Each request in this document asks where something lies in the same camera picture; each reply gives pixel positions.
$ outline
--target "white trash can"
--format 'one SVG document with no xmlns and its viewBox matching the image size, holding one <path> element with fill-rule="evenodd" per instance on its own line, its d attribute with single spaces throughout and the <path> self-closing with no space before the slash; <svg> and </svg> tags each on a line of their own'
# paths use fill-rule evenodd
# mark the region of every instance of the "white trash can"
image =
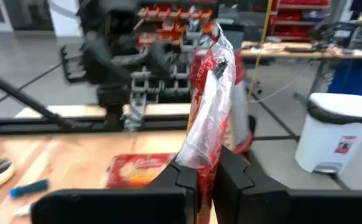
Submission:
<svg viewBox="0 0 362 224">
<path fill-rule="evenodd" d="M 295 159 L 308 172 L 341 173 L 362 143 L 362 96 L 313 93 Z"/>
</svg>

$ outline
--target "wooden tabletop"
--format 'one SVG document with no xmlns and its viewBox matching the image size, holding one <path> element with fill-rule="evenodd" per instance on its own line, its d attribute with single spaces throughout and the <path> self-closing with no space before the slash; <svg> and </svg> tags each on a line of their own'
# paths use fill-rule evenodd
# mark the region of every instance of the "wooden tabletop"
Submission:
<svg viewBox="0 0 362 224">
<path fill-rule="evenodd" d="M 189 111 L 185 105 L 152 105 L 147 113 L 180 114 Z M 53 112 L 66 116 L 101 116 L 96 106 L 50 106 Z M 37 117 L 26 108 L 17 117 Z M 10 158 L 16 171 L 0 186 L 0 224 L 30 223 L 29 217 L 14 217 L 21 206 L 38 200 L 47 192 L 18 199 L 9 197 L 11 188 L 38 180 L 50 181 L 49 192 L 58 189 L 99 189 L 106 183 L 106 169 L 113 156 L 130 153 L 178 152 L 185 131 L 106 134 L 51 134 L 33 136 L 0 136 L 0 157 Z M 211 223 L 217 223 L 213 210 Z"/>
<path fill-rule="evenodd" d="M 298 47 L 311 49 L 311 44 L 308 43 L 265 43 L 263 49 L 253 50 L 244 49 L 250 45 L 256 45 L 256 42 L 244 41 L 242 43 L 241 56 L 242 57 L 289 57 L 289 58 L 362 58 L 362 51 L 357 50 L 353 54 L 343 54 L 342 50 L 338 47 L 331 47 L 326 52 L 312 52 L 312 53 L 291 53 L 283 50 L 284 47 Z"/>
</svg>

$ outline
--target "gray floor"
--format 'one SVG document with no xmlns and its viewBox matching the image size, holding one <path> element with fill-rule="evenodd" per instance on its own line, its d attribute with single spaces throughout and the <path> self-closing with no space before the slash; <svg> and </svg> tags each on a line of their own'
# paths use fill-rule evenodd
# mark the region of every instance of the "gray floor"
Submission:
<svg viewBox="0 0 362 224">
<path fill-rule="evenodd" d="M 0 34 L 0 77 L 19 87 L 59 63 L 60 44 L 53 36 Z M 295 79 L 308 65 L 307 61 L 277 61 L 260 67 L 259 80 L 263 89 L 261 98 L 274 93 Z M 313 64 L 293 85 L 265 100 L 265 104 L 283 120 L 294 133 L 300 135 L 305 111 L 292 97 L 295 91 L 307 94 L 315 76 Z M 41 78 L 23 91 L 46 105 L 82 105 L 96 103 L 95 87 L 66 83 L 61 69 Z M 12 98 L 0 102 L 0 118 L 13 118 L 24 108 Z M 258 104 L 252 103 L 250 112 L 258 118 L 257 136 L 286 136 L 287 133 Z M 327 176 L 308 174 L 294 160 L 297 143 L 285 141 L 258 141 L 253 153 L 266 172 L 279 182 L 298 189 L 338 189 Z M 352 189 L 362 189 L 362 150 L 341 175 Z"/>
</svg>

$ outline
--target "red and white plastic bag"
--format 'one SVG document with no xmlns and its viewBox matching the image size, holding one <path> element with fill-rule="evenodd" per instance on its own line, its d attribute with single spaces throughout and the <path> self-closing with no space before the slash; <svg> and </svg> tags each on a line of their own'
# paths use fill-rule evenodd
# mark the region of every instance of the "red and white plastic bag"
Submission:
<svg viewBox="0 0 362 224">
<path fill-rule="evenodd" d="M 195 60 L 191 83 L 195 89 L 186 140 L 176 162 L 198 171 L 202 193 L 199 223 L 210 219 L 211 192 L 220 158 L 223 136 L 228 124 L 232 91 L 236 78 L 234 50 L 219 29 L 218 39 L 201 60 Z"/>
</svg>

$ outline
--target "blue container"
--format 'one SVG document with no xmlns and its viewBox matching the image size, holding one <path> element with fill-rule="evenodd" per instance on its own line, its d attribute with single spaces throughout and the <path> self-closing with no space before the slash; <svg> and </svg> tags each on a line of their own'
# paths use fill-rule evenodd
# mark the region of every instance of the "blue container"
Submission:
<svg viewBox="0 0 362 224">
<path fill-rule="evenodd" d="M 362 96 L 362 60 L 345 60 L 339 63 L 328 93 Z"/>
</svg>

